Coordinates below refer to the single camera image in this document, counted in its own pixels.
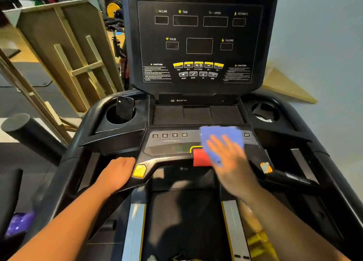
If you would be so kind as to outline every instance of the gray wall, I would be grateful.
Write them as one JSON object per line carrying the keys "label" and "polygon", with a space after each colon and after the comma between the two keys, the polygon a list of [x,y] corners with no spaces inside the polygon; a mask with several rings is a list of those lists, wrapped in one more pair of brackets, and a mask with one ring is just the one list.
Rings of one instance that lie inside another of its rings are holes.
{"label": "gray wall", "polygon": [[269,61],[319,100],[294,104],[363,199],[363,0],[278,0]]}

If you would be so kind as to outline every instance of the display screen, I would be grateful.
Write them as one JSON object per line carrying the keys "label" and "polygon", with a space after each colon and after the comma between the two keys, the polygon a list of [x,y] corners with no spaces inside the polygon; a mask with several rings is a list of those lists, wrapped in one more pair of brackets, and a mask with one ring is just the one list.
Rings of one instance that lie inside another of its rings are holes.
{"label": "display screen", "polygon": [[250,83],[263,7],[138,1],[145,83]]}

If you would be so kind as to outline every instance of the triangular wooden piece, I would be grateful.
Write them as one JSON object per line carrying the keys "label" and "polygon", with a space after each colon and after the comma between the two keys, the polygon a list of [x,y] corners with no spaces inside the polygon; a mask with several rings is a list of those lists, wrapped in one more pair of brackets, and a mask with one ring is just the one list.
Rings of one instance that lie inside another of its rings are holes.
{"label": "triangular wooden piece", "polygon": [[266,67],[262,88],[316,104],[318,101],[275,67]]}

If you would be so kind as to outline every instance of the person's right arm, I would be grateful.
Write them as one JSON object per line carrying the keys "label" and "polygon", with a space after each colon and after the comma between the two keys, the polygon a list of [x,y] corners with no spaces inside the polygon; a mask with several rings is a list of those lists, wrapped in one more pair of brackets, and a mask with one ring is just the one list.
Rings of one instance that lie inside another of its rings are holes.
{"label": "person's right arm", "polygon": [[207,141],[222,165],[213,165],[221,184],[242,199],[261,223],[282,261],[348,261],[340,251],[301,221],[270,192],[263,189],[252,172],[243,149],[222,136]]}

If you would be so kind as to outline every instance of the hand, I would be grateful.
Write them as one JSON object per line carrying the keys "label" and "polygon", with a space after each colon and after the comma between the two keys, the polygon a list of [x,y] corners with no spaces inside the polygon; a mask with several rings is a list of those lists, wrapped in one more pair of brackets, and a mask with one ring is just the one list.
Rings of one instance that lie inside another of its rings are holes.
{"label": "hand", "polygon": [[261,188],[255,174],[249,166],[243,149],[222,135],[225,143],[211,135],[207,140],[208,147],[221,159],[222,166],[213,164],[218,179],[229,193],[245,199],[255,189]]}
{"label": "hand", "polygon": [[98,176],[95,185],[111,195],[119,190],[129,180],[134,169],[135,158],[117,158],[111,160],[109,165]]}

